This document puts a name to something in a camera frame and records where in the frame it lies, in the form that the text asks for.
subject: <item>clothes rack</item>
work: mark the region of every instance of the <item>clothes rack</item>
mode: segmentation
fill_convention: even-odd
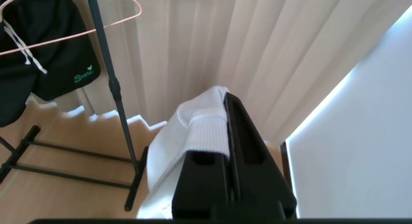
[[[113,100],[115,101],[117,111],[119,114],[120,122],[122,124],[122,129],[124,132],[124,136],[126,139],[126,144],[127,148],[129,150],[130,154],[130,159],[127,158],[120,158],[117,156],[110,156],[106,154],[100,154],[100,153],[94,153],[90,151],[83,151],[83,150],[78,150],[78,149],[73,149],[70,147],[63,147],[59,145],[54,145],[54,144],[47,144],[44,142],[38,142],[35,141],[36,135],[40,132],[41,128],[39,126],[33,126],[31,130],[26,134],[26,136],[21,140],[20,144],[14,148],[11,146],[4,138],[0,137],[0,144],[5,146],[10,152],[11,155],[10,157],[6,160],[5,163],[1,165],[0,168],[0,183],[4,181],[4,179],[7,177],[8,173],[12,169],[17,169],[17,170],[22,170],[22,171],[29,171],[33,173],[40,173],[40,174],[46,174],[50,176],[58,176],[61,178],[67,178],[67,179],[73,179],[73,180],[79,180],[83,182],[90,182],[90,183],[97,183],[101,185],[107,185],[107,186],[112,186],[112,187],[118,187],[118,188],[123,188],[123,189],[129,189],[129,194],[126,198],[126,203],[124,205],[124,210],[125,211],[131,211],[133,207],[133,203],[136,197],[137,189],[140,184],[140,181],[142,179],[144,169],[146,166],[146,159],[147,159],[147,151],[148,147],[145,147],[143,154],[141,156],[140,161],[136,159],[135,156],[135,150],[133,149],[133,144],[131,141],[131,135],[129,131],[129,127],[127,125],[127,120],[126,120],[126,114],[124,112],[124,107],[122,103],[122,95],[121,95],[121,88],[120,88],[120,83],[116,78],[115,71],[113,68],[113,63],[111,61],[111,56],[110,56],[110,50],[109,50],[109,45],[106,39],[106,34],[104,32],[104,27],[103,27],[103,22],[102,22],[102,17],[100,15],[100,9],[98,7],[98,2],[97,0],[88,0],[88,4],[90,7],[91,11],[91,16],[93,18],[93,22],[96,28],[96,33],[98,37],[98,42],[100,44],[100,49],[102,50],[103,58],[104,58],[104,64],[106,65],[107,73],[109,76],[109,88],[110,92],[112,93]],[[86,178],[82,176],[75,176],[71,174],[66,174],[66,173],[58,173],[54,171],[49,171],[49,170],[44,170],[44,169],[38,169],[35,167],[27,167],[27,166],[22,166],[18,164],[18,161],[20,157],[24,154],[24,152],[27,150],[29,145],[36,145],[36,146],[41,146],[41,147],[48,147],[52,149],[57,149],[61,151],[69,151],[73,153],[78,153],[78,154],[85,154],[88,156],[94,156],[98,158],[105,158],[108,160],[116,160],[116,161],[121,161],[121,162],[129,162],[133,165],[133,169],[135,170],[135,177],[133,179],[133,182],[131,185],[126,185],[126,184],[121,184],[121,183],[114,183],[114,182],[107,182],[103,180],[97,180],[93,178]]]

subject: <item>clothes hanger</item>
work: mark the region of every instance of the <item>clothes hanger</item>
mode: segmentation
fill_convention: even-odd
[[[15,0],[6,0],[3,4],[0,5],[0,22],[3,21],[3,15],[2,15],[3,14],[3,9],[13,1],[15,1]],[[126,22],[126,21],[131,20],[131,19],[134,19],[134,18],[138,17],[140,14],[142,14],[142,6],[140,5],[140,3],[137,0],[130,0],[130,1],[134,2],[139,7],[139,12],[136,15],[132,15],[131,17],[116,21],[116,22],[111,23],[111,24],[107,24],[107,25],[104,26],[105,28],[107,28],[109,26],[114,26],[116,24]],[[18,51],[21,51],[21,50],[27,50],[27,49],[30,49],[30,48],[36,48],[36,47],[44,46],[44,45],[47,45],[47,44],[56,43],[56,42],[59,42],[59,41],[65,41],[65,40],[68,40],[68,39],[72,39],[72,38],[80,37],[80,36],[83,36],[83,35],[87,35],[87,34],[95,32],[95,31],[96,31],[96,29],[93,29],[93,30],[85,31],[85,32],[78,33],[78,34],[75,34],[75,35],[70,35],[68,37],[62,37],[62,38],[58,38],[58,39],[54,39],[54,40],[50,40],[50,41],[45,41],[45,42],[42,42],[42,43],[39,43],[39,44],[33,44],[31,46],[24,46],[24,47],[17,48],[17,49],[14,49],[14,50],[4,51],[4,52],[0,53],[0,56],[6,55],[6,54],[9,54],[9,53],[15,53],[15,52],[18,52]]]

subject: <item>white drawstring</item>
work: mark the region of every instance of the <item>white drawstring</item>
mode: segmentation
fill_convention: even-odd
[[[17,45],[17,47],[19,47],[19,48],[25,48],[25,47],[27,47],[27,45],[26,45],[26,43],[24,43],[24,41],[22,40],[22,39],[20,39],[20,37],[18,36],[18,34],[14,31],[14,29],[12,28],[12,26],[6,21],[6,20],[4,20],[3,19],[3,21],[5,22],[5,31],[6,31],[6,33],[13,39],[13,41],[16,43],[16,45]],[[32,54],[32,52],[29,50],[29,49],[25,49],[25,50],[22,50],[22,53],[24,54],[24,56],[26,56],[26,63],[25,64],[27,64],[27,61],[28,61],[28,57],[27,56],[29,56],[29,57],[31,57],[32,58],[32,60],[33,60],[33,62],[34,62],[34,64],[37,66],[37,68],[41,71],[41,72],[43,72],[44,74],[47,74],[47,70],[45,70],[44,68],[43,68],[43,66],[40,64],[40,62],[33,56],[33,54]]]

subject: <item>floor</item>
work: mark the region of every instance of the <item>floor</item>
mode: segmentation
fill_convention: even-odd
[[[117,116],[90,120],[84,113],[69,117],[55,106],[44,107],[29,101],[26,111],[15,123],[0,128],[0,136],[17,146],[33,126],[41,127],[37,140],[77,149],[128,157],[124,135]],[[151,143],[160,128],[150,129],[141,120],[129,124],[137,158]],[[281,168],[278,149],[272,156]],[[10,153],[0,146],[0,162]],[[64,173],[112,182],[131,183],[130,163],[101,160],[91,156],[30,146],[21,165],[34,165]],[[78,182],[54,176],[12,171],[0,184],[0,223],[23,224],[38,218],[134,218],[148,193],[144,175],[131,212],[124,211],[128,190]]]

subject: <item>curtain fold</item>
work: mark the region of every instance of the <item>curtain fold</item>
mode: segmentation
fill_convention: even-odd
[[[93,28],[86,0],[74,0]],[[105,24],[133,15],[98,0]],[[378,43],[412,0],[139,0],[140,17],[106,28],[127,117],[149,125],[219,84],[245,104],[264,139],[281,144]],[[93,47],[103,66],[97,38]],[[61,111],[115,109],[106,72],[56,100]]]

